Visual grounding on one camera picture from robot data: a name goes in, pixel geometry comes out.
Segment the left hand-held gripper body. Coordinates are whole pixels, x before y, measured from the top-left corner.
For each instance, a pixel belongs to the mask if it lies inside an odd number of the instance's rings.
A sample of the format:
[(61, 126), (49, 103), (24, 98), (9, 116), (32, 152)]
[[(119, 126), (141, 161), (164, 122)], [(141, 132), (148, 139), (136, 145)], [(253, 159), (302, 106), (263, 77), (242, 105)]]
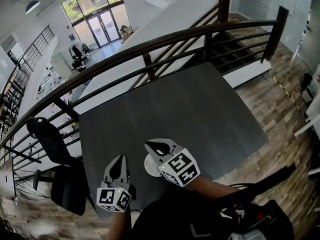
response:
[(102, 182), (96, 194), (96, 204), (108, 212), (124, 213), (135, 199), (136, 188), (131, 183)]

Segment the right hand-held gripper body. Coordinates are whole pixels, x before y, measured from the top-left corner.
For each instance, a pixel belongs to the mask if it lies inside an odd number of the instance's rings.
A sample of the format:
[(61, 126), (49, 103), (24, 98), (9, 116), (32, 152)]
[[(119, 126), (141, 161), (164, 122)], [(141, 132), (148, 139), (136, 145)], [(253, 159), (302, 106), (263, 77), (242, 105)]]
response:
[(195, 158), (186, 148), (160, 165), (158, 169), (167, 181), (180, 187), (187, 186), (201, 174)]

